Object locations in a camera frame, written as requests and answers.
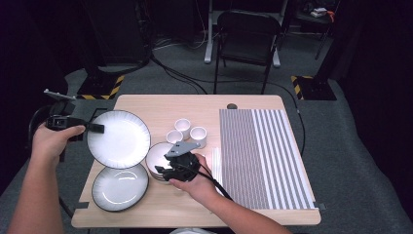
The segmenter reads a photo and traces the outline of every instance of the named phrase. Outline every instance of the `yellow and black tape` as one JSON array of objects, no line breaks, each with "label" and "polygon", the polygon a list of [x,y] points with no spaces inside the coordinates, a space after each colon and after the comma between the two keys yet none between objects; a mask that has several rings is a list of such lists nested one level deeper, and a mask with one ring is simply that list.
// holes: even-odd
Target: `yellow and black tape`
[{"label": "yellow and black tape", "polygon": [[292,85],[294,86],[295,94],[297,95],[298,99],[304,99],[303,93],[301,91],[301,87],[298,84],[298,79],[306,78],[306,79],[313,79],[313,76],[291,76]]},{"label": "yellow and black tape", "polygon": [[125,76],[120,76],[117,80],[115,85],[113,86],[112,91],[110,94],[104,94],[104,95],[78,95],[76,98],[78,99],[113,99],[116,94],[119,92],[119,89],[121,88],[121,84],[124,81]]}]

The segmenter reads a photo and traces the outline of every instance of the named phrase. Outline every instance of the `small white cup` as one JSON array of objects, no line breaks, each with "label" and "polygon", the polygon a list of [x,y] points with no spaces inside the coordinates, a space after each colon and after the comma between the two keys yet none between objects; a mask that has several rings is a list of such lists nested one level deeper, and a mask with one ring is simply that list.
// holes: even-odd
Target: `small white cup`
[{"label": "small white cup", "polygon": [[203,127],[193,128],[190,136],[192,142],[200,144],[200,147],[198,148],[204,148],[207,145],[207,130]]},{"label": "small white cup", "polygon": [[191,131],[191,122],[187,119],[178,119],[175,122],[175,129],[182,132],[183,139],[188,139]]},{"label": "small white cup", "polygon": [[167,141],[169,143],[177,143],[178,141],[182,141],[183,139],[183,134],[182,132],[178,130],[172,130],[167,134]]}]

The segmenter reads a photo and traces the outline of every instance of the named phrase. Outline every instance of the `white plate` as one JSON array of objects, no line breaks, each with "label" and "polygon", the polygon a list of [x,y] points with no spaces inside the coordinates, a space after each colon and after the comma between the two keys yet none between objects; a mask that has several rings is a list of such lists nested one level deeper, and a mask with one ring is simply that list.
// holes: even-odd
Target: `white plate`
[{"label": "white plate", "polygon": [[113,110],[97,116],[93,123],[104,125],[104,134],[88,132],[88,146],[98,162],[109,168],[125,169],[145,158],[151,136],[136,115]]},{"label": "white plate", "polygon": [[135,205],[148,188],[149,176],[138,164],[129,169],[104,168],[94,180],[94,202],[108,212],[119,212]]},{"label": "white plate", "polygon": [[146,155],[146,166],[148,166],[151,175],[159,175],[162,177],[161,174],[156,171],[155,166],[164,167],[166,169],[170,169],[169,161],[165,158],[165,155],[170,151],[173,147],[172,143],[169,142],[160,142],[153,145]]}]

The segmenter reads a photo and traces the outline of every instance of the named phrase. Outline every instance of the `striped placemat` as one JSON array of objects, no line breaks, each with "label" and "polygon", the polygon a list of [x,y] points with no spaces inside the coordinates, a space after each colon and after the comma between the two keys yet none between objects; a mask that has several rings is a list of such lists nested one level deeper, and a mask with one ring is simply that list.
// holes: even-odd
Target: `striped placemat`
[{"label": "striped placemat", "polygon": [[257,210],[315,207],[284,110],[221,109],[219,116],[221,154],[213,159],[222,167],[214,172],[235,202]]}]

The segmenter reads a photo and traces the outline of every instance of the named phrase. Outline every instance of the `hand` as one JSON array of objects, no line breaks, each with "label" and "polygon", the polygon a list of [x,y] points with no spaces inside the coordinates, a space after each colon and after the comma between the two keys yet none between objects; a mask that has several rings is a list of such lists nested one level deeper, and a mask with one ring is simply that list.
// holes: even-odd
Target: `hand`
[{"label": "hand", "polygon": [[84,131],[85,126],[80,125],[56,132],[46,128],[43,123],[33,137],[31,161],[56,166],[58,156],[63,152],[67,141]]},{"label": "hand", "polygon": [[[195,156],[197,156],[200,164],[207,168],[210,172],[210,169],[207,167],[206,158],[200,154],[195,154]],[[200,167],[200,172],[208,175],[207,171],[203,167]],[[169,183],[189,193],[195,201],[203,205],[207,201],[212,201],[213,197],[220,196],[215,189],[215,185],[213,185],[209,179],[203,177],[202,175],[196,175],[194,179],[189,182],[183,182],[172,178],[169,180]]]}]

